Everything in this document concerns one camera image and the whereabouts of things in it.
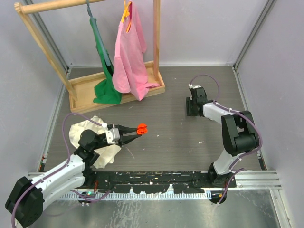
white wall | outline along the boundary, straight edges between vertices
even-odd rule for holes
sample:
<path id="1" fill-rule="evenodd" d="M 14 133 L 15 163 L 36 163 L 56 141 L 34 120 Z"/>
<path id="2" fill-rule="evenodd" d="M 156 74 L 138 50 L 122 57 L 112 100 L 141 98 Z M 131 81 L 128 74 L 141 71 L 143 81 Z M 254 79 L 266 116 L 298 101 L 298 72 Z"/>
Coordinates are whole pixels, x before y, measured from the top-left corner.
<path id="1" fill-rule="evenodd" d="M 111 58 L 123 0 L 91 4 Z M 153 0 L 134 0 L 153 59 Z M 161 0 L 160 64 L 235 63 L 266 0 Z M 100 65 L 86 5 L 42 12 L 41 16 L 68 64 Z"/>
<path id="2" fill-rule="evenodd" d="M 296 227 L 304 217 L 304 1 L 279 0 L 239 67 L 250 110 L 264 138 Z"/>
<path id="3" fill-rule="evenodd" d="M 14 9 L 0 1 L 0 220 L 15 182 L 36 171 L 61 85 Z"/>

orange gripper tip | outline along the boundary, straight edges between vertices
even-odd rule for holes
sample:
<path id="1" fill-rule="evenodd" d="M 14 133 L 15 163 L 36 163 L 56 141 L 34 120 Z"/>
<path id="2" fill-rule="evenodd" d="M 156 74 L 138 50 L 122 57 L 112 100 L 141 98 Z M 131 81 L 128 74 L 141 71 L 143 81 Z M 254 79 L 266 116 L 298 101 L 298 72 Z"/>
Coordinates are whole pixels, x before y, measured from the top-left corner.
<path id="1" fill-rule="evenodd" d="M 146 134 L 148 133 L 148 126 L 141 123 L 140 125 L 137 126 L 137 134 Z"/>

wooden post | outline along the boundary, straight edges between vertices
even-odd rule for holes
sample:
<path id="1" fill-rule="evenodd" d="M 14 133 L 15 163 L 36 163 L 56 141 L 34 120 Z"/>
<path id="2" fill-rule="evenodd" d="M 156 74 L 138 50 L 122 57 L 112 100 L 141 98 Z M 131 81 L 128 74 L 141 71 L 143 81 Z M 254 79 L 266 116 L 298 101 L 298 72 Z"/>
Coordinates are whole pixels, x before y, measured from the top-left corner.
<path id="1" fill-rule="evenodd" d="M 105 1 L 105 0 L 90 0 L 90 3 Z M 24 14 L 39 13 L 49 10 L 57 10 L 66 7 L 79 6 L 86 4 L 86 0 L 55 0 L 41 2 L 21 7 Z"/>
<path id="2" fill-rule="evenodd" d="M 160 12 L 161 0 L 153 2 L 153 61 L 154 61 L 154 77 L 158 79 L 159 71 L 159 55 L 160 55 Z"/>
<path id="3" fill-rule="evenodd" d="M 71 83 L 68 81 L 65 72 L 63 71 L 62 67 L 58 63 L 57 59 L 54 57 L 52 51 L 48 47 L 41 32 L 36 27 L 36 25 L 34 24 L 32 19 L 29 17 L 29 15 L 25 15 L 22 12 L 22 7 L 24 7 L 24 6 L 20 2 L 15 3 L 15 9 L 16 9 L 17 13 L 19 14 L 20 18 L 22 19 L 23 23 L 28 28 L 29 32 L 31 33 L 31 35 L 33 36 L 33 38 L 35 39 L 35 41 L 41 48 L 44 55 L 47 57 L 48 61 L 50 62 L 50 64 L 52 65 L 52 67 L 54 68 L 56 73 L 58 74 L 60 80 L 65 85 L 68 92 L 73 96 L 74 99 L 77 100 L 76 91 L 74 90 Z"/>

wooden frame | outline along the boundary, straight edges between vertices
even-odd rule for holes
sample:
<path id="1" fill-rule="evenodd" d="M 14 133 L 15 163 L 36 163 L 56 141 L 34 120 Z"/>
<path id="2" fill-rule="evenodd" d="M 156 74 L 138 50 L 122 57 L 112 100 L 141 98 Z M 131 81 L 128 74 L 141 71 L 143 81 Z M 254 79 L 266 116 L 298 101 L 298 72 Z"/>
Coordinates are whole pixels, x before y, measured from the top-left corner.
<path id="1" fill-rule="evenodd" d="M 104 0 L 90 0 L 90 3 L 99 1 Z M 86 113 L 114 105 L 93 103 L 93 99 L 95 98 L 94 87 L 105 79 L 105 75 L 102 72 L 68 80 L 67 74 L 64 72 L 60 66 L 60 63 L 53 55 L 51 49 L 45 41 L 45 38 L 41 34 L 40 30 L 36 27 L 29 14 L 83 4 L 86 4 L 86 0 L 55 0 L 31 5 L 22 5 L 20 2 L 15 3 L 15 9 L 20 18 L 69 92 L 71 112 L 78 113 Z M 149 82 L 157 82 L 160 84 L 160 86 L 157 88 L 151 88 L 147 96 L 157 95 L 165 92 L 165 84 L 162 80 L 161 74 L 159 73 L 160 5 L 161 0 L 153 0 L 153 61 L 145 63 L 149 76 Z M 134 100 L 136 100 L 136 98 L 132 94 L 122 94 L 121 104 Z"/>

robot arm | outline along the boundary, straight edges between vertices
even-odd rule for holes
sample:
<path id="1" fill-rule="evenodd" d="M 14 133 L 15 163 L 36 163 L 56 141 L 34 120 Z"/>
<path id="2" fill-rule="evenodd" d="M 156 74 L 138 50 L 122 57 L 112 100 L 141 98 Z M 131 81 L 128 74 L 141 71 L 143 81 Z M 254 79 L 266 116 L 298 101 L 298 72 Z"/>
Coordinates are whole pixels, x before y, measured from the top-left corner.
<path id="1" fill-rule="evenodd" d="M 65 168 L 53 174 L 46 180 L 37 184 L 21 200 L 17 207 L 15 218 L 23 227 L 33 224 L 42 214 L 42 212 L 55 200 L 65 193 L 80 186 L 91 186 L 96 180 L 96 172 L 90 167 L 98 159 L 99 154 L 94 150 L 106 147 L 112 144 L 122 146 L 128 144 L 141 136 L 137 128 L 128 128 L 120 125 L 104 125 L 108 130 L 103 134 L 96 134 L 92 130 L 85 130 L 80 136 L 79 147 L 68 160 L 54 167 L 40 176 L 29 180 L 26 177 L 19 179 L 6 204 L 5 208 L 12 213 L 19 197 L 34 183 L 48 176 L 54 171 L 66 165 Z"/>
<path id="2" fill-rule="evenodd" d="M 191 97 L 186 98 L 188 116 L 204 116 L 222 125 L 224 150 L 220 157 L 210 165 L 209 180 L 222 185 L 231 175 L 233 166 L 244 153 L 259 145 L 259 137 L 248 121 L 239 115 L 218 107 L 218 103 L 207 99 L 203 87 L 189 85 Z M 253 122 L 249 111 L 240 112 Z"/>

